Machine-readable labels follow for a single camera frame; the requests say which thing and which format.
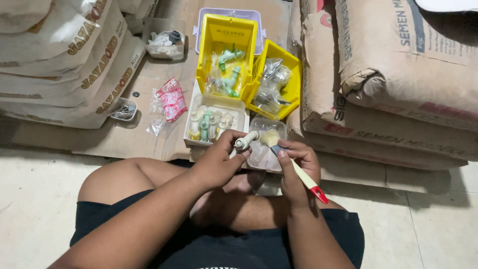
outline cement bag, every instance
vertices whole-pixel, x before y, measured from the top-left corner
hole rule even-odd
[[[117,4],[113,4],[113,7],[110,9],[111,10],[109,11],[109,13],[114,12],[115,15],[120,14]],[[102,14],[102,17],[107,19],[103,22],[101,28],[95,30],[98,33],[100,33],[101,29],[109,30],[109,32],[120,30],[116,29],[117,25],[113,25],[113,23],[115,22],[113,21],[113,18],[109,16],[109,13],[108,15],[106,15],[105,13]],[[94,44],[95,39],[96,37],[94,39],[88,38],[87,42]],[[83,47],[81,50],[76,50],[76,53],[74,54],[72,54],[70,51],[65,51],[60,55],[54,56],[53,58],[46,60],[16,62],[14,66],[6,67],[0,65],[0,72],[24,75],[29,77],[49,77],[50,79],[56,80],[67,80],[75,78],[75,76],[78,76],[78,71],[88,60],[88,56],[91,53],[92,47],[90,49],[85,49]]]
[[[302,40],[301,40],[302,21],[300,15],[300,0],[294,0],[289,17],[289,30],[287,32],[287,51],[297,58],[301,58]]]
[[[300,121],[300,111],[296,109],[287,119],[287,139],[305,143],[314,150],[423,170],[443,170],[468,164],[464,160],[407,148],[309,133],[301,129]]]
[[[118,0],[119,10],[129,14],[136,14],[140,4],[141,0]]]
[[[128,24],[128,30],[132,34],[141,34],[143,32],[144,23],[154,15],[158,2],[159,0],[143,0],[136,14],[126,14],[124,16]]]
[[[0,74],[0,101],[61,107],[87,106],[118,55],[126,31],[126,24],[116,3],[104,26],[87,62],[74,76],[58,79]]]
[[[64,108],[51,105],[0,102],[6,116],[40,123],[98,129],[113,112],[114,104],[131,80],[146,49],[137,37],[126,31],[111,69],[87,107]]]
[[[475,14],[425,12],[412,0],[337,0],[336,10],[350,102],[478,132]]]
[[[51,12],[28,31],[0,34],[0,67],[91,50],[112,0],[54,0]]]
[[[52,0],[2,0],[0,3],[0,33],[27,31],[41,21],[50,10]]]
[[[304,130],[478,160],[478,134],[364,108],[339,92],[337,24],[327,5],[304,21]]]

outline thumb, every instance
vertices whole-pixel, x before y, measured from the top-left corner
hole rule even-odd
[[[289,157],[287,152],[284,150],[279,151],[277,158],[282,167],[282,173],[284,174],[285,179],[293,179],[294,177],[298,177],[297,173],[295,172],[294,165],[292,164],[293,160]]]
[[[242,164],[244,164],[247,161],[247,158],[249,158],[250,153],[252,149],[249,147],[242,153],[236,154],[232,159],[227,161],[228,166],[231,168],[233,171],[237,171]]]

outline paint brush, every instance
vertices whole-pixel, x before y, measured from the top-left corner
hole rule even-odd
[[[276,130],[268,130],[261,135],[260,142],[269,147],[274,153],[274,155],[277,156],[277,154],[279,154],[279,151],[289,150],[288,148],[281,147],[277,144],[277,141],[279,139],[279,133]],[[315,197],[317,197],[317,199],[319,199],[322,203],[327,204],[328,199],[326,195],[322,192],[320,187],[317,186],[317,183],[315,183],[315,181],[313,181],[310,176],[307,175],[294,160],[291,159],[291,161],[294,166],[294,170],[299,176],[299,178],[302,180],[302,183],[315,195]]]

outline red printed plastic bag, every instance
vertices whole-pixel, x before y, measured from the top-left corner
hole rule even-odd
[[[172,122],[187,110],[183,89],[174,78],[168,80],[157,92],[163,103],[166,121]]]

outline hand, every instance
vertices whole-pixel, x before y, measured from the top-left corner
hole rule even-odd
[[[210,146],[191,168],[191,177],[206,191],[224,187],[249,158],[252,148],[249,147],[242,154],[236,154],[229,159],[229,154],[236,140],[245,137],[247,133],[228,129]]]
[[[291,203],[291,209],[310,208],[315,204],[315,196],[302,183],[294,170],[291,158],[304,170],[304,172],[319,184],[320,165],[317,155],[312,148],[299,142],[279,140],[278,145],[289,148],[278,154],[279,163],[284,174],[281,182],[282,193]]]

